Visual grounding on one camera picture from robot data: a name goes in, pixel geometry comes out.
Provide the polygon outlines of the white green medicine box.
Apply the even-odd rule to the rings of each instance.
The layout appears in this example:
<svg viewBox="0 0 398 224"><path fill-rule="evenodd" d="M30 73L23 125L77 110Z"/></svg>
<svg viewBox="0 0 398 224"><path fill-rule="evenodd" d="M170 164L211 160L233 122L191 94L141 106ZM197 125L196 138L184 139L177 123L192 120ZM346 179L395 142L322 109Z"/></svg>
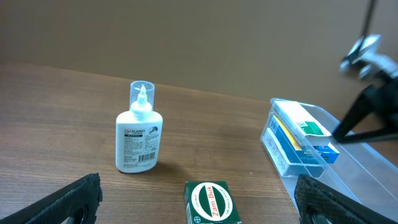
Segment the white green medicine box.
<svg viewBox="0 0 398 224"><path fill-rule="evenodd" d="M299 102L277 100L274 109L292 135L303 145L327 146L330 143L331 133Z"/></svg>

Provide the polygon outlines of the green Zam-Buk box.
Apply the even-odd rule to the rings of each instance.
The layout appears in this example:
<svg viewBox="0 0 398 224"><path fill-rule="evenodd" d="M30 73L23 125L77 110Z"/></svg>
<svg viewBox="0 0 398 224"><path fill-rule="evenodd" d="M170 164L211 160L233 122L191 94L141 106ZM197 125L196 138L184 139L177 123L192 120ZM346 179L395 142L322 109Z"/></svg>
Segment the green Zam-Buk box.
<svg viewBox="0 0 398 224"><path fill-rule="evenodd" d="M242 224L225 181L187 181L184 201L188 224Z"/></svg>

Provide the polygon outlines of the blue VapoDrops box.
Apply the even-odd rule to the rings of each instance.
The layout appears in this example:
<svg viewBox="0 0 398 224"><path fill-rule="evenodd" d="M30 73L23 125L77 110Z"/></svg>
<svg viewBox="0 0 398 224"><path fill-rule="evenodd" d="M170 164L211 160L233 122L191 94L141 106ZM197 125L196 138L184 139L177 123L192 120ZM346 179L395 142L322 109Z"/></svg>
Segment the blue VapoDrops box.
<svg viewBox="0 0 398 224"><path fill-rule="evenodd" d="M285 151L288 160L292 163L318 164L309 149L300 145L289 130L284 126L282 121L275 115L271 117L270 129ZM314 149L329 164L333 164L338 156L339 151L329 143L327 146L315 146Z"/></svg>

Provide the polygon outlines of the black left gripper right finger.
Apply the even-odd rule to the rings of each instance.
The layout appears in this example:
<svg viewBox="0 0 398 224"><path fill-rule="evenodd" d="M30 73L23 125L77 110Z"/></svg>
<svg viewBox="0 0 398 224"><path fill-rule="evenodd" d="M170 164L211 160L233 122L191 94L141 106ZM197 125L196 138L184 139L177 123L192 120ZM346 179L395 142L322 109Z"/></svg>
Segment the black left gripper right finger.
<svg viewBox="0 0 398 224"><path fill-rule="evenodd" d="M307 174L299 175L294 199L300 224L397 224Z"/></svg>

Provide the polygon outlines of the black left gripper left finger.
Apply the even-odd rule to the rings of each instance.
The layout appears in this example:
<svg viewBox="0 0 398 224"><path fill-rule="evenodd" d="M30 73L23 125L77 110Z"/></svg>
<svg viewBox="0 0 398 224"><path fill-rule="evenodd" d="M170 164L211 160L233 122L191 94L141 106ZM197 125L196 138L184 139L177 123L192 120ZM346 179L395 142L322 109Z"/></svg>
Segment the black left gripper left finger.
<svg viewBox="0 0 398 224"><path fill-rule="evenodd" d="M88 174L1 219L1 224L95 223L103 201L98 173Z"/></svg>

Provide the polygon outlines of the white calamine lotion bottle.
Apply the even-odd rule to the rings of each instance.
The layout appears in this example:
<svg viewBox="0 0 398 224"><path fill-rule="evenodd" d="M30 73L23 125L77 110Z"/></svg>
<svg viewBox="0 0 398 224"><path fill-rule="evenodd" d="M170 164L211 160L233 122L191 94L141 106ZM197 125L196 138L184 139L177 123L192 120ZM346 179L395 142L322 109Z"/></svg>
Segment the white calamine lotion bottle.
<svg viewBox="0 0 398 224"><path fill-rule="evenodd" d="M116 168L127 174L155 167L160 149L163 117L154 111L155 85L131 83L129 109L116 118Z"/></svg>

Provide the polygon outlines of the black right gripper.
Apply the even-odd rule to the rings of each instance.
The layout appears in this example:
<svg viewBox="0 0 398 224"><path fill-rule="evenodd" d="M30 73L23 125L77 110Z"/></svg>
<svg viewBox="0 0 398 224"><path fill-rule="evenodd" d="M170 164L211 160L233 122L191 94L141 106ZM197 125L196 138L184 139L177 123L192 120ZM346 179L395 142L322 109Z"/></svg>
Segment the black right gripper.
<svg viewBox="0 0 398 224"><path fill-rule="evenodd" d="M360 134L348 134L370 114L375 114L382 128ZM379 142L397 139L397 79L363 90L332 133L342 144Z"/></svg>

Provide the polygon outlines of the clear plastic container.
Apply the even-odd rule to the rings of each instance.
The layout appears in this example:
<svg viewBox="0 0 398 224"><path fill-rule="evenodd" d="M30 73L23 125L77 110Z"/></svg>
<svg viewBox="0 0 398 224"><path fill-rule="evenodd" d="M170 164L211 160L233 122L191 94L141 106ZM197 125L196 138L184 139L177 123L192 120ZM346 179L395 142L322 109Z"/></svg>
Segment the clear plastic container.
<svg viewBox="0 0 398 224"><path fill-rule="evenodd" d="M277 100L281 99L271 99L269 117L264 126L261 137L266 128L270 127L271 117L273 115L278 117L274 109L274 102ZM305 146L300 143L295 136L294 138L300 145ZM397 167L374 150L369 144L339 144L334 140L330 141L330 143L340 153L333 164L327 163L314 149L314 146L305 146L318 161L318 164L320 164L324 169L323 174L319 178L313 178L358 203L361 203L365 207L396 221ZM279 173L278 175L281 178L289 197L293 198L298 177L281 177Z"/></svg>

